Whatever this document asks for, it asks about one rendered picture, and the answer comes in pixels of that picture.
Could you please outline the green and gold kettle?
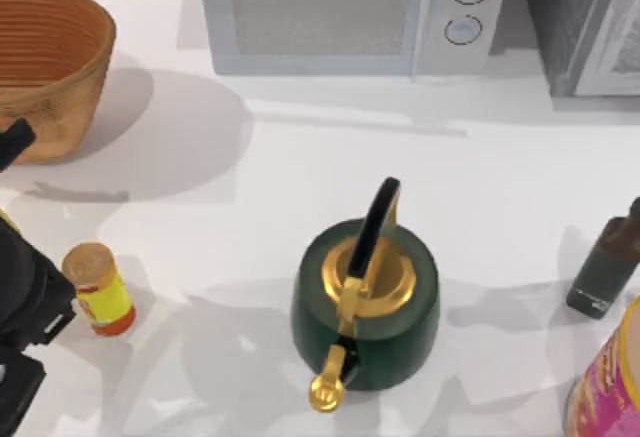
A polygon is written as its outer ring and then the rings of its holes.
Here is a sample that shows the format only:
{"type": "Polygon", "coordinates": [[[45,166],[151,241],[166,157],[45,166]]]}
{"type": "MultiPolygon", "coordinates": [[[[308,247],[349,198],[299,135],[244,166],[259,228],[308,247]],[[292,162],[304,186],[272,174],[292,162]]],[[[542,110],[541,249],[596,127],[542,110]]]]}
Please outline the green and gold kettle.
{"type": "Polygon", "coordinates": [[[378,392],[425,364],[438,332],[440,279],[433,254],[397,221],[401,183],[387,177],[365,216],[326,228],[309,243],[295,277],[290,325],[313,372],[317,412],[349,391],[378,392]]]}

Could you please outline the microwave oven door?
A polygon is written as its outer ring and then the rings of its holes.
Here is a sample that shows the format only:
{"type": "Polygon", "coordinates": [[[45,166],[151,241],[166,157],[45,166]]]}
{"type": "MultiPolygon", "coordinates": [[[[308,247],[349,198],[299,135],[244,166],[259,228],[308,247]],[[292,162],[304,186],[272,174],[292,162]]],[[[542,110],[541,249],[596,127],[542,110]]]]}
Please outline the microwave oven door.
{"type": "Polygon", "coordinates": [[[203,0],[222,75],[410,75],[419,0],[203,0]]]}

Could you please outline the pale microwave oven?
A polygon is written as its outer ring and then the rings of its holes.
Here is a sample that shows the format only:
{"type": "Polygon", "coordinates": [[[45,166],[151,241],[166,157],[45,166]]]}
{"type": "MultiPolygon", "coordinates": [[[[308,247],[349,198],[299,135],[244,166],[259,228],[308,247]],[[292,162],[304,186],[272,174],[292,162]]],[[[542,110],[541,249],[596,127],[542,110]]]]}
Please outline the pale microwave oven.
{"type": "Polygon", "coordinates": [[[223,75],[473,75],[503,0],[203,0],[223,75]]]}

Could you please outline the yellow and red can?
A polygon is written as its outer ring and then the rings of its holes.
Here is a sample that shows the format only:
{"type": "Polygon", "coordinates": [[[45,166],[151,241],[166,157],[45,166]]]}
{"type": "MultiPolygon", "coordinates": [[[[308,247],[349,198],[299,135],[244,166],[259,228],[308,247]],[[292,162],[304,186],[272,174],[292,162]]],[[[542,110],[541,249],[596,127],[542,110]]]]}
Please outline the yellow and red can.
{"type": "Polygon", "coordinates": [[[62,260],[61,270],[74,286],[76,300],[96,334],[117,336],[132,326],[135,305],[106,245],[99,242],[76,245],[62,260]]]}

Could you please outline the dark green bottle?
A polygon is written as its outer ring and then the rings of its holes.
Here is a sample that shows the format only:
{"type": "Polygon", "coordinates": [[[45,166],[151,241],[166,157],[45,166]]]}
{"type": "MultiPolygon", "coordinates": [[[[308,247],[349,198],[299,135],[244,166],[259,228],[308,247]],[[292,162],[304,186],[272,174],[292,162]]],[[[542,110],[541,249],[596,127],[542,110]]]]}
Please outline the dark green bottle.
{"type": "Polygon", "coordinates": [[[608,220],[566,296],[566,304],[601,319],[640,265],[640,196],[626,216],[608,220]]]}

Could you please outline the woven orange-brown basket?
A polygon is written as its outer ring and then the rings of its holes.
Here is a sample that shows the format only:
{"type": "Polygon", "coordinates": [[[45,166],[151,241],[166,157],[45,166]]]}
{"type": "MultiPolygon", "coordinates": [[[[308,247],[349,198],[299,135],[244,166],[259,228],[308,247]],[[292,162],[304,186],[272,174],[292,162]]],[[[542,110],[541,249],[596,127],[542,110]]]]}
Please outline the woven orange-brown basket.
{"type": "Polygon", "coordinates": [[[94,0],[0,0],[0,132],[24,119],[35,133],[18,164],[55,162],[79,149],[116,32],[94,0]]]}

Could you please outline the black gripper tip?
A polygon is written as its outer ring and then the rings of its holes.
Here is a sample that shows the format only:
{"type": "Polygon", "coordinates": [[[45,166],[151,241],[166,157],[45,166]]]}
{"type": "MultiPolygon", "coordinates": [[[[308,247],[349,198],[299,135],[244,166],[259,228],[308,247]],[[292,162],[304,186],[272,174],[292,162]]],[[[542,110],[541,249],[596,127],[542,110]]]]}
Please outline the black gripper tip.
{"type": "Polygon", "coordinates": [[[36,140],[36,134],[25,118],[17,119],[10,127],[0,132],[0,173],[36,140]]]}

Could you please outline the pink and yellow can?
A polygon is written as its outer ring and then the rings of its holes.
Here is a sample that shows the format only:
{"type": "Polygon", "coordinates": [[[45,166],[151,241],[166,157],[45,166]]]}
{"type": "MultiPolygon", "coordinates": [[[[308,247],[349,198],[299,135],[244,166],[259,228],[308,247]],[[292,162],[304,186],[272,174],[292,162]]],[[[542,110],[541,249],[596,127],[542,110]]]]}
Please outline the pink and yellow can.
{"type": "Polygon", "coordinates": [[[640,437],[640,295],[576,380],[563,437],[640,437]]]}

